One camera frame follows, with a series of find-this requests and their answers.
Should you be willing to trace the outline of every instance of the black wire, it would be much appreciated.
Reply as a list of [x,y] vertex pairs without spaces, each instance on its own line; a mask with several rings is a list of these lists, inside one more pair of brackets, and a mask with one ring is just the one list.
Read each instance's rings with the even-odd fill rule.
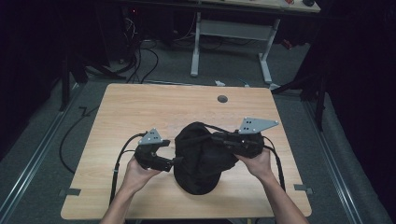
[[117,178],[118,178],[118,176],[119,176],[119,167],[120,167],[120,160],[121,160],[122,154],[123,154],[124,152],[126,152],[126,151],[125,151],[125,148],[128,147],[129,143],[130,143],[132,140],[134,140],[136,137],[143,137],[143,136],[145,136],[145,133],[138,133],[138,134],[135,134],[134,136],[130,137],[130,138],[128,139],[128,141],[126,141],[126,143],[125,143],[124,146],[122,147],[121,152],[120,152],[119,156],[117,157],[117,162],[116,162],[116,165],[114,166],[114,170],[113,170],[113,182],[112,182],[112,184],[111,184],[111,193],[110,193],[110,203],[109,203],[109,204],[111,204],[111,202],[112,202],[113,199],[114,199],[114,196],[116,195]]
[[238,42],[230,41],[230,40],[228,40],[227,38],[224,39],[224,43],[226,43],[226,44],[232,44],[232,45],[238,45],[238,46],[245,46],[245,45],[250,44],[251,42],[257,42],[257,41],[258,41],[258,40],[250,39],[250,40],[247,40],[245,43],[238,43]]
[[277,170],[278,170],[278,176],[279,176],[279,184],[280,184],[280,187],[282,187],[282,189],[286,191],[285,177],[283,176],[282,163],[280,162],[279,156],[277,156],[274,143],[269,138],[267,138],[265,136],[264,136],[264,138],[267,139],[272,145],[272,147],[268,147],[266,145],[264,145],[264,147],[269,149],[270,151],[272,151],[274,153],[275,159],[276,159],[276,166],[277,166]]
[[219,127],[216,127],[216,126],[213,126],[213,125],[209,125],[209,124],[205,124],[205,123],[202,123],[206,128],[211,128],[211,129],[213,129],[213,130],[216,130],[216,131],[218,131],[218,132],[222,132],[222,133],[229,133],[228,131],[226,131],[226,130],[224,130],[224,129],[221,129],[221,128],[219,128]]
[[[195,43],[194,40],[189,40],[189,39],[191,39],[191,37],[193,37],[193,35],[190,36],[189,38],[185,38],[185,39],[182,39],[182,40],[174,40],[173,43],[176,44],[176,45],[179,45],[181,47],[189,47],[189,46],[191,46],[191,45],[193,45]],[[180,44],[179,42],[189,42],[189,44]]]
[[134,151],[134,150],[125,150],[122,152],[122,154],[124,154],[125,152],[130,152],[130,151]]
[[150,74],[152,71],[154,71],[154,69],[157,67],[158,61],[159,61],[159,58],[158,58],[158,55],[157,55],[156,52],[152,51],[151,49],[146,49],[146,50],[148,50],[148,51],[150,51],[151,53],[153,53],[153,54],[155,55],[157,61],[155,62],[154,67],[153,67],[145,76],[143,76],[142,80],[140,81],[140,84],[143,84],[143,82],[145,81],[146,77],[148,77],[149,74]]
[[59,158],[61,159],[61,163],[68,170],[70,173],[75,174],[76,171],[74,171],[72,168],[70,168],[66,162],[64,162],[64,156],[62,154],[63,147],[64,147],[64,141],[66,140],[67,135],[71,133],[71,131],[86,117],[88,117],[93,111],[97,110],[99,106],[95,107],[94,109],[90,110],[87,114],[83,115],[80,119],[78,119],[70,128],[67,130],[66,134],[64,135],[64,138],[62,139],[61,144],[59,145]]
[[126,83],[131,81],[131,78],[136,75],[137,70],[139,70],[140,64],[142,62],[142,53],[141,53],[141,50],[140,50],[140,45],[139,45],[139,48],[138,48],[138,56],[139,56],[139,60],[138,60],[138,63],[137,63],[137,67],[134,69],[134,72],[128,77],[128,79],[126,80]]
[[224,38],[223,37],[212,37],[212,38],[210,38],[210,37],[207,37],[206,39],[219,39],[219,44],[217,45],[217,46],[215,46],[214,48],[206,48],[206,47],[204,47],[203,46],[203,44],[200,44],[200,48],[201,49],[206,49],[206,50],[215,50],[215,49],[218,49],[218,48],[220,48],[221,46],[222,46],[222,44],[223,44],[223,41],[224,41]]

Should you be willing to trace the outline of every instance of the wooden table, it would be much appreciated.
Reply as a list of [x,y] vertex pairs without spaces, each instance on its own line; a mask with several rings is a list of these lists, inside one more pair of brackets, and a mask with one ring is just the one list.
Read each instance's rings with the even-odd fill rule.
[[287,11],[300,11],[300,12],[320,12],[320,7],[315,3],[312,7],[304,5],[303,0],[294,0],[293,4],[286,3],[285,0],[196,0],[207,3],[228,4],[244,7],[263,7],[282,9]]
[[[218,101],[219,95],[228,98]],[[290,145],[276,110],[272,93],[262,88],[203,87],[110,84],[92,126],[68,195],[62,209],[65,219],[100,219],[108,208],[113,168],[122,146],[134,134],[157,128],[169,147],[158,154],[175,157],[175,137],[188,124],[201,121],[228,131],[239,128],[244,117],[278,120],[279,125],[265,130],[283,164],[287,193],[303,211],[311,214]],[[135,149],[137,141],[128,149]],[[124,154],[120,163],[119,184],[126,164],[133,156]],[[275,158],[273,170],[277,176]],[[130,219],[145,218],[224,218],[272,217],[274,214],[261,183],[241,161],[222,173],[216,188],[206,195],[190,195],[177,184],[173,169],[153,177],[136,195],[127,213]]]

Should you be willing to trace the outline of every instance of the dark background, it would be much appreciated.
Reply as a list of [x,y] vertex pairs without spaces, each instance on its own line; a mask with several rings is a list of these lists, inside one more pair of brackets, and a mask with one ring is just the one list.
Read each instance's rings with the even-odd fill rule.
[[[117,57],[102,29],[106,22],[114,24],[120,18],[115,9],[109,13],[116,17],[110,19],[107,15],[99,20],[103,10],[87,3],[76,7],[55,6],[47,1],[3,0],[0,4],[0,153],[3,158],[29,118],[50,97],[67,52],[78,49],[103,65]],[[395,3],[335,0],[318,1],[318,4],[321,15],[348,20],[319,25],[314,21],[285,19],[276,43],[287,39],[292,45],[311,44],[296,80],[312,74],[326,76],[326,91],[346,137],[395,221]],[[144,24],[139,26],[145,27],[142,34],[159,38],[170,46],[173,30],[187,32],[193,15],[158,8],[142,9],[139,13],[144,18]],[[117,32],[121,34],[122,23],[119,25],[120,30],[116,27],[113,32],[116,37]],[[308,79],[298,88],[317,90],[321,80]],[[308,99],[316,97],[313,91]]]

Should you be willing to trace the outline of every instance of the black bag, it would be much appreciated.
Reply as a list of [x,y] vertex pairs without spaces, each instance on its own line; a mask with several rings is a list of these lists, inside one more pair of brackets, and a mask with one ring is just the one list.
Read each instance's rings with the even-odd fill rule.
[[206,127],[212,128],[202,122],[191,123],[175,138],[176,157],[183,157],[182,162],[174,166],[175,179],[184,190],[194,195],[214,189],[221,172],[233,168],[238,161],[224,146],[213,142]]

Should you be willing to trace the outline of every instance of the metal bracket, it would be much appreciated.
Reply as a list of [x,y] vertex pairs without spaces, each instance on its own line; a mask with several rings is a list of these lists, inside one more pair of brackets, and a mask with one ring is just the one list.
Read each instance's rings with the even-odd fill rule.
[[160,137],[156,128],[151,129],[145,136],[138,142],[138,145],[149,145],[162,143],[163,139]]
[[278,124],[277,120],[244,118],[238,132],[240,134],[259,133]]

